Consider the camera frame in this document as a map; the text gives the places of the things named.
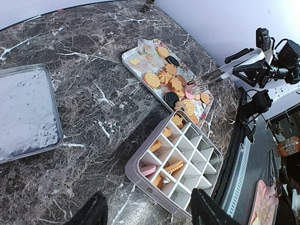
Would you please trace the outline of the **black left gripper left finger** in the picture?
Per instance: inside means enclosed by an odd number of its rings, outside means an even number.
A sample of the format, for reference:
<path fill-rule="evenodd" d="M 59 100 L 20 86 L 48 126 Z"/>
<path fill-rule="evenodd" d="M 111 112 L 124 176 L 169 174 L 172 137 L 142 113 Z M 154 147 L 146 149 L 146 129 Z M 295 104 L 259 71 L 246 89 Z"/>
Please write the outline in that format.
<path fill-rule="evenodd" d="M 65 225 L 106 225 L 107 221 L 107 200 L 97 191 Z"/>

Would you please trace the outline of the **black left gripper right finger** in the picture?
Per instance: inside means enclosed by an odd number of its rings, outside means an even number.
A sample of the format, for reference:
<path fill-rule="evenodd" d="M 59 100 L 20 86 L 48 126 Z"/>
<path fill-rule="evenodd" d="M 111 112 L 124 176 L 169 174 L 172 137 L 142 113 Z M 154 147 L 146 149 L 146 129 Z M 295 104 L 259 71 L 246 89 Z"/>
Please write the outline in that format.
<path fill-rule="evenodd" d="M 190 208 L 194 225 L 239 225 L 203 189 L 193 189 Z"/>

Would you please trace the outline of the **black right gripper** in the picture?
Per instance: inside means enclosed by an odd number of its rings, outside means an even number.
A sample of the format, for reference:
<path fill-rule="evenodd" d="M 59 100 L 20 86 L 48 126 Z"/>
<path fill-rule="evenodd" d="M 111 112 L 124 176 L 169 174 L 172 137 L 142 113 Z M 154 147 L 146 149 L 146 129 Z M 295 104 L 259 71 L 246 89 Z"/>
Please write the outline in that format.
<path fill-rule="evenodd" d="M 234 55 L 226 57 L 225 64 L 239 60 L 247 54 L 250 55 L 250 58 L 234 66 L 232 75 L 241 79 L 251 87 L 258 85 L 260 88 L 263 88 L 270 77 L 269 71 L 274 58 L 274 51 L 272 49 L 263 51 L 260 48 L 245 48 Z"/>

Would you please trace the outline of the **silver metal tongs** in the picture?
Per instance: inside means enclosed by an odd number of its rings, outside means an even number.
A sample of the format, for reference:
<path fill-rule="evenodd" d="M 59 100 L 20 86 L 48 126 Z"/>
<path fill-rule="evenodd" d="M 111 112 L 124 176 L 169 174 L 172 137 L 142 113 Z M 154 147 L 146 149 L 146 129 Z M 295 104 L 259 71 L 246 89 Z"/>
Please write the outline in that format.
<path fill-rule="evenodd" d="M 243 49 L 238 53 L 225 59 L 225 65 L 218 69 L 189 81 L 187 85 L 195 85 L 196 93 L 200 94 L 215 83 L 225 80 L 233 74 L 233 69 L 237 66 L 250 65 L 264 59 L 265 55 L 261 48 Z"/>

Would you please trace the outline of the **silver divided cookie tin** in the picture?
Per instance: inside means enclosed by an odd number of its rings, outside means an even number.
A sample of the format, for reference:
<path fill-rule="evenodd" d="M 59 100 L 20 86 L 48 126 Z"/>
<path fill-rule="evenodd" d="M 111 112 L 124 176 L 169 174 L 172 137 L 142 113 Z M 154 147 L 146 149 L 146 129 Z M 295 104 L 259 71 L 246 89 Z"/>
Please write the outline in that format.
<path fill-rule="evenodd" d="M 191 218 L 192 190 L 211 195 L 223 156 L 181 110 L 163 119 L 125 166 L 126 176 L 178 218 Z"/>

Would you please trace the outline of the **orange cookie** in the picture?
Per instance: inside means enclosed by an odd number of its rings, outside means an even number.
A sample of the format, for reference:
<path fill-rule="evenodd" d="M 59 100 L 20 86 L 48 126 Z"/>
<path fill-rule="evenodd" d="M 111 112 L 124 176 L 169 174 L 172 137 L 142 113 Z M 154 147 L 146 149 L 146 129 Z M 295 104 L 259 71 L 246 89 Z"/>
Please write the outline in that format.
<path fill-rule="evenodd" d="M 153 174 L 156 171 L 156 165 L 147 165 L 140 168 L 140 172 L 144 176 Z"/>

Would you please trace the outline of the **pink round cookie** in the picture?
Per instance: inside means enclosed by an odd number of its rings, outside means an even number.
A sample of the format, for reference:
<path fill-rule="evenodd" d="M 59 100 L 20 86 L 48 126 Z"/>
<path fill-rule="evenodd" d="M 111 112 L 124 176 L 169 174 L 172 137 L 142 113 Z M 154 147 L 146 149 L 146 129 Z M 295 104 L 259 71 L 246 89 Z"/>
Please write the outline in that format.
<path fill-rule="evenodd" d="M 184 89 L 185 97 L 187 99 L 194 99 L 198 95 L 196 89 L 197 87 L 195 85 L 187 85 Z"/>

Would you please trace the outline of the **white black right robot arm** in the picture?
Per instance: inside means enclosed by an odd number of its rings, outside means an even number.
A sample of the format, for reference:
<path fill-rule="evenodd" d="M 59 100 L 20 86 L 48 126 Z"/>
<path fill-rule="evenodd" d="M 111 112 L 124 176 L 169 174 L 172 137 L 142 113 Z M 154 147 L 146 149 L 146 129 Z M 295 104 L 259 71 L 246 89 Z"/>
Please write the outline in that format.
<path fill-rule="evenodd" d="M 274 52 L 274 39 L 257 41 L 256 46 L 267 54 L 271 53 L 270 59 L 259 60 L 249 65 L 240 65 L 233 70 L 233 75 L 240 78 L 252 87 L 256 85 L 264 88 L 271 81 L 284 80 L 294 89 L 300 81 L 300 46 L 292 40 L 286 39 L 284 47 L 279 53 Z M 271 105 L 280 98 L 287 96 L 285 88 L 257 91 L 252 100 L 243 105 L 244 117 L 258 117 L 269 110 Z"/>

